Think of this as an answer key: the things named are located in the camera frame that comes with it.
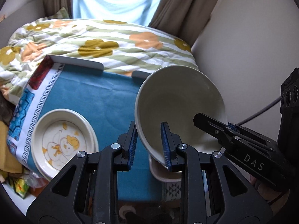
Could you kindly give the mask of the green checked pillow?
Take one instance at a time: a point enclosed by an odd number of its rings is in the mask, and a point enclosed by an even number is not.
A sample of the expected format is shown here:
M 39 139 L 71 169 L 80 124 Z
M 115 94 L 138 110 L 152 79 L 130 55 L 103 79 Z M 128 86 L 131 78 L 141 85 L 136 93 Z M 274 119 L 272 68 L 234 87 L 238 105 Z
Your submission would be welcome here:
M 52 16 L 48 16 L 48 19 L 69 19 L 70 16 L 66 8 L 62 7 L 58 12 Z

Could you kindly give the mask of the floral striped duvet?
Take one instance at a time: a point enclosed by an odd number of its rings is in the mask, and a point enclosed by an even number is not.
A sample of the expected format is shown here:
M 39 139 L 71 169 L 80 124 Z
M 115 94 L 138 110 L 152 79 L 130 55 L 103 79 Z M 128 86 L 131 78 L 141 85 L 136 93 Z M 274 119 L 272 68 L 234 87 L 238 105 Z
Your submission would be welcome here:
M 99 62 L 105 71 L 130 75 L 170 65 L 196 68 L 190 46 L 153 28 L 113 20 L 39 19 L 18 28 L 1 48 L 1 94 L 18 103 L 46 55 Z

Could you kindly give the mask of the blue patterned table cloth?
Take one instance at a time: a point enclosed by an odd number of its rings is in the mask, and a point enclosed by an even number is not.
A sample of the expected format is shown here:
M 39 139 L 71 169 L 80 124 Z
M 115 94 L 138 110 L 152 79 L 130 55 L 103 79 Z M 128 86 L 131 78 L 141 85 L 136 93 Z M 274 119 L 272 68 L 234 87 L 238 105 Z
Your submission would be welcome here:
M 137 78 L 45 59 L 21 88 L 8 130 L 10 152 L 37 171 L 30 150 L 33 130 L 43 115 L 60 108 L 87 119 L 103 149 L 128 130 L 141 84 Z

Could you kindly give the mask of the pink square plastic bowl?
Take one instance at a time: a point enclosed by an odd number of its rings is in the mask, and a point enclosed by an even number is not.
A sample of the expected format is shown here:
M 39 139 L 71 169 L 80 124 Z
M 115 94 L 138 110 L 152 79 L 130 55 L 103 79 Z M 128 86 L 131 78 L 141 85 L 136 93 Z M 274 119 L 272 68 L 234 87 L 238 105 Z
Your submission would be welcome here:
M 157 180 L 164 183 L 175 183 L 181 181 L 181 172 L 169 172 L 166 167 L 149 155 L 149 169 Z

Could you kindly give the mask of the yellow bedside cabinet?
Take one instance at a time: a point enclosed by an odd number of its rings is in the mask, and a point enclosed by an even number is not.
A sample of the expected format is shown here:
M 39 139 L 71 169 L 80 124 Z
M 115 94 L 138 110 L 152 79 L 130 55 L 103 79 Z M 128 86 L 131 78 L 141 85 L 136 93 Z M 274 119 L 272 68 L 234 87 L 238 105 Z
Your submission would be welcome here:
M 23 172 L 22 164 L 10 152 L 7 145 L 8 127 L 4 122 L 0 123 L 0 169 L 8 172 L 19 174 Z

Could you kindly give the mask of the grey bed headboard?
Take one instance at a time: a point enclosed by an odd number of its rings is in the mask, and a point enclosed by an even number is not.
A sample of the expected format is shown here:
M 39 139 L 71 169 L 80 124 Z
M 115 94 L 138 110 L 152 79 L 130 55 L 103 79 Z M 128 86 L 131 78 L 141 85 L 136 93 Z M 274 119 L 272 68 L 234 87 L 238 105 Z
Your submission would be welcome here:
M 19 27 L 41 17 L 45 17 L 43 0 L 32 0 L 5 18 L 0 24 L 1 48 L 8 44 L 10 37 Z

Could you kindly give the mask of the light blue hanging cloth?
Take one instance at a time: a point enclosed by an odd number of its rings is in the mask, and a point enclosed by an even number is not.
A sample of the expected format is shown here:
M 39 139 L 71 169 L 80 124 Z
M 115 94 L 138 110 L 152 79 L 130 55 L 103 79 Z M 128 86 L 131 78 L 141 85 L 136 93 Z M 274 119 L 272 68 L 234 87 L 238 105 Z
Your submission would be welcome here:
M 160 0 L 73 0 L 72 15 L 148 26 Z

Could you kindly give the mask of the right brown curtain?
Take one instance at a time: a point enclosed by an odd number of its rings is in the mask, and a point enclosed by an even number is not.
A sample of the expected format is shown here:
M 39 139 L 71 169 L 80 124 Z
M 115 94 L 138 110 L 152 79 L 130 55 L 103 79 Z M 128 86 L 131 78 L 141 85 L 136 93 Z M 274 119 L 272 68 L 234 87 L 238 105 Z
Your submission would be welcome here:
M 218 0 L 160 0 L 149 27 L 176 36 L 192 46 Z

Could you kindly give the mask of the cream round bowl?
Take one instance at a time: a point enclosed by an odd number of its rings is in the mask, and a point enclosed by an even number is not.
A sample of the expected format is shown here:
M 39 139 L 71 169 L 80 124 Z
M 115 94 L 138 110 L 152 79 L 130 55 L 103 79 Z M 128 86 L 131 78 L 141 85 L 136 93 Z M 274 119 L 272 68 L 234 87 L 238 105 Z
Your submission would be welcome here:
M 150 156 L 165 165 L 160 132 L 164 121 L 183 143 L 198 151 L 220 150 L 215 137 L 194 126 L 198 113 L 228 123 L 223 97 L 202 72 L 187 66 L 168 66 L 148 76 L 138 91 L 134 116 L 139 138 Z

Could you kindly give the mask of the white chick cartoon plate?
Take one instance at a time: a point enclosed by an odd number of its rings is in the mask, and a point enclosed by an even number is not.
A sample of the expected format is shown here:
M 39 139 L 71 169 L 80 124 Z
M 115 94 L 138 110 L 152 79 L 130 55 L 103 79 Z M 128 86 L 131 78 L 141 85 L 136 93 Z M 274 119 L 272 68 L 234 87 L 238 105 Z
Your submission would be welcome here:
M 38 120 L 31 140 L 31 154 L 46 180 L 51 181 L 80 151 L 88 154 L 99 151 L 95 131 L 81 114 L 70 109 L 55 109 Z

